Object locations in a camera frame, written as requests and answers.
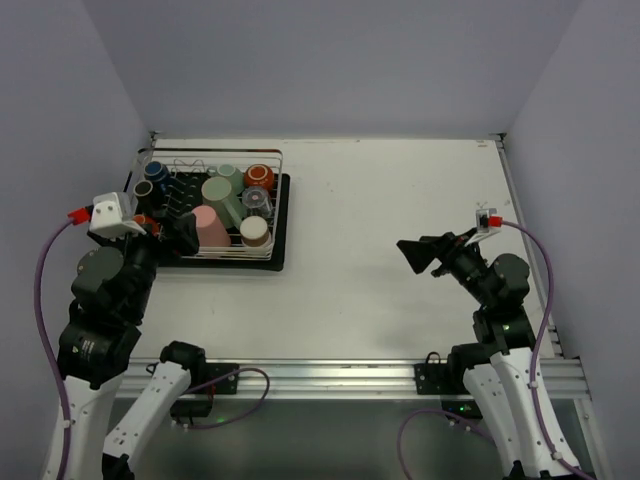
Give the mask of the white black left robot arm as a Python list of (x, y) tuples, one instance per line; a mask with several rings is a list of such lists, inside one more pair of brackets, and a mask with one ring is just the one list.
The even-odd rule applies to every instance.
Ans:
[(69, 322), (53, 349), (42, 313), (39, 262), (34, 281), (34, 311), (60, 399), (60, 409), (43, 471), (45, 479), (131, 479), (151, 434), (176, 400), (202, 379), (202, 348), (173, 341), (123, 421), (114, 429), (109, 417), (141, 331), (157, 269), (165, 259), (197, 252), (196, 219), (157, 215), (152, 228), (117, 220), (126, 233), (88, 232), (97, 248), (78, 262), (72, 283)]

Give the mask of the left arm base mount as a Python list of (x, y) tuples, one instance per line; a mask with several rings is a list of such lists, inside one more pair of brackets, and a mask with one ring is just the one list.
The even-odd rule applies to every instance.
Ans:
[(186, 394), (235, 395), (238, 390), (240, 365), (237, 363), (209, 363), (201, 366)]

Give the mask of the pink plastic cup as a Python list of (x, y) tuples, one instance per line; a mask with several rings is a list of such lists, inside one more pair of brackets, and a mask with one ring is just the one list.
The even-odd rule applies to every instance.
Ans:
[(214, 208), (200, 205), (192, 210), (196, 218), (196, 231), (201, 248), (226, 248), (231, 238)]

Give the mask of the large green mug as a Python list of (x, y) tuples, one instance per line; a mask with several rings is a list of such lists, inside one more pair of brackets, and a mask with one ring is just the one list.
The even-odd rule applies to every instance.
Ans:
[(201, 187), (202, 201), (215, 209), (226, 229), (239, 229), (247, 212), (234, 193), (231, 183), (223, 177), (211, 177)]

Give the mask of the clear glass cup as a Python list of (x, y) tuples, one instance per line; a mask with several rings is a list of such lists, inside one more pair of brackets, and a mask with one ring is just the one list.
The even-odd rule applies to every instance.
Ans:
[(270, 219), (274, 214), (270, 193), (260, 186), (247, 187), (242, 193), (242, 204), (249, 216)]

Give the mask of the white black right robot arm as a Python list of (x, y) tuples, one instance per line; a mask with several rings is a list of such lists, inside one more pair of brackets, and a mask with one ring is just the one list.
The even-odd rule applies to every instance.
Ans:
[(539, 367), (539, 345), (524, 308), (530, 268), (501, 254), (487, 262), (474, 230), (400, 240), (420, 274), (433, 262), (435, 278), (451, 275), (478, 302), (471, 344), (453, 347), (450, 380), (473, 397), (497, 447), (507, 479), (586, 479), (557, 420)]

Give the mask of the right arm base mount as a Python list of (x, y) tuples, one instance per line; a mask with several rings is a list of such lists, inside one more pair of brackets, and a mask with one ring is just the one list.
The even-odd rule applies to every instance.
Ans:
[(454, 376), (446, 360), (438, 352), (413, 365), (415, 390), (418, 395), (464, 395), (468, 391)]

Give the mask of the white brown cup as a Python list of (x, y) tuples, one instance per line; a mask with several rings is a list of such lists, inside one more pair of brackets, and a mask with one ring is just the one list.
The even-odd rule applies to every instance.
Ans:
[(264, 247), (271, 243), (271, 232), (267, 221), (260, 216), (249, 216), (240, 225), (242, 244), (246, 247)]

